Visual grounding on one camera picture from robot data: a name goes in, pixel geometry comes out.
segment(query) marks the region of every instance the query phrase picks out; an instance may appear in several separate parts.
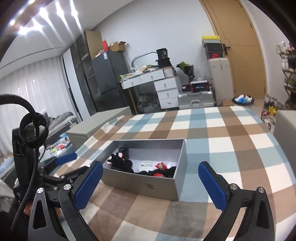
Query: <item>white desk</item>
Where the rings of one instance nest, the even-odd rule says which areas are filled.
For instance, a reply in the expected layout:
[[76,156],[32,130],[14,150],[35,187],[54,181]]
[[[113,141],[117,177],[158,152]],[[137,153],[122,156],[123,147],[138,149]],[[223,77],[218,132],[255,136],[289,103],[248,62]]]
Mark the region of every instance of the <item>white desk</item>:
[[161,109],[176,108],[179,106],[178,95],[181,92],[181,82],[179,76],[173,74],[172,67],[158,69],[125,80],[121,82],[121,86],[123,89],[129,89],[148,82],[154,82]]

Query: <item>red toy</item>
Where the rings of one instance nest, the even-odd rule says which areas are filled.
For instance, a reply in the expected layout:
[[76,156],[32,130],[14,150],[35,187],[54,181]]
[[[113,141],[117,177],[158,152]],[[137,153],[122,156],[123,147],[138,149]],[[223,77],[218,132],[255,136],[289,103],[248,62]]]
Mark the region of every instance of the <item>red toy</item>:
[[161,173],[155,173],[154,175],[153,175],[154,177],[165,177],[163,174],[161,174]]
[[157,163],[157,165],[155,165],[155,167],[160,170],[165,170],[168,168],[163,162]]

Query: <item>open box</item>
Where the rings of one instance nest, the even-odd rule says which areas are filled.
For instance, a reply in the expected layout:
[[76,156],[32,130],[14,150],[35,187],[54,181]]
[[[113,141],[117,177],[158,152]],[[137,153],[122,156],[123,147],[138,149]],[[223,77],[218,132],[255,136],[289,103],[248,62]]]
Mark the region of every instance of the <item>open box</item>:
[[[129,159],[133,169],[143,161],[168,164],[168,168],[176,166],[173,178],[153,177],[112,170],[107,160],[120,147],[129,149]],[[115,140],[103,150],[96,161],[103,164],[103,183],[128,192],[154,198],[178,201],[181,195],[187,169],[186,144],[184,139],[162,140]]]

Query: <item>plaid tablecloth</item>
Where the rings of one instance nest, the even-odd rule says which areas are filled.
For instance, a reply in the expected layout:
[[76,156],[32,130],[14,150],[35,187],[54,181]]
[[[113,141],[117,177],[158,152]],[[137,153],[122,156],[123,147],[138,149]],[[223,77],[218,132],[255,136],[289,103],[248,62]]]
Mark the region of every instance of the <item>plaid tablecloth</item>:
[[[186,139],[188,168],[179,202],[125,192],[100,182],[81,214],[100,241],[202,240],[221,214],[197,167],[208,161],[228,183],[265,188],[274,218],[276,240],[296,224],[295,176],[278,142],[250,109],[213,107],[122,116],[105,124],[78,151],[78,159],[57,172],[90,163],[112,140]],[[244,209],[229,235],[233,240]]]

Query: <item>black cable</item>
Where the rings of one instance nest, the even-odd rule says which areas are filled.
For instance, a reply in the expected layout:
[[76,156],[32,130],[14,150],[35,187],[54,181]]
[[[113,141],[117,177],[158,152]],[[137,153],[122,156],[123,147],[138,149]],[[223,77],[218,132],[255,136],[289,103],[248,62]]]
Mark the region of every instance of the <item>black cable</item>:
[[[38,167],[38,153],[39,153],[39,147],[45,143],[45,140],[48,137],[48,127],[47,127],[47,121],[44,118],[43,115],[40,113],[36,113],[33,106],[25,99],[23,99],[20,96],[17,95],[10,95],[10,94],[4,94],[0,95],[0,105],[2,104],[19,104],[26,108],[29,113],[26,114],[21,123],[20,123],[20,137],[24,141],[27,147],[30,149],[34,149],[35,151],[35,158],[34,158],[34,166],[33,166],[33,172],[32,172],[32,177],[28,186],[28,189],[26,191],[26,194],[15,214],[15,217],[13,219],[12,225],[11,225],[11,230],[15,232],[17,225],[20,221],[21,214],[23,213],[25,206],[27,204],[28,198],[30,196],[34,181],[35,181],[35,176],[37,172],[37,167]],[[29,141],[25,138],[25,128],[28,124],[33,123],[36,129],[36,138],[33,141]],[[39,133],[39,127],[44,126],[45,130],[40,134]]]
[[39,158],[39,161],[42,159],[42,157],[43,157],[44,154],[45,154],[45,150],[46,150],[45,142],[44,142],[43,146],[44,146],[44,151],[43,151],[43,154],[41,155],[41,157]]
[[36,176],[37,167],[38,167],[38,156],[39,156],[38,153],[39,153],[39,150],[35,149],[34,151],[35,151],[35,158],[34,158],[34,166],[33,166],[32,177],[31,177],[28,189],[26,191],[26,194],[25,194],[19,208],[17,209],[17,212],[16,212],[15,217],[13,219],[13,222],[12,222],[12,225],[11,225],[11,228],[10,228],[12,232],[16,231],[17,225],[18,225],[18,223],[20,221],[20,218],[21,218],[21,214],[24,212],[24,209],[25,209],[25,207],[27,205],[27,201],[28,201],[28,198],[30,196],[31,189],[32,189],[34,181],[35,181],[35,176]]

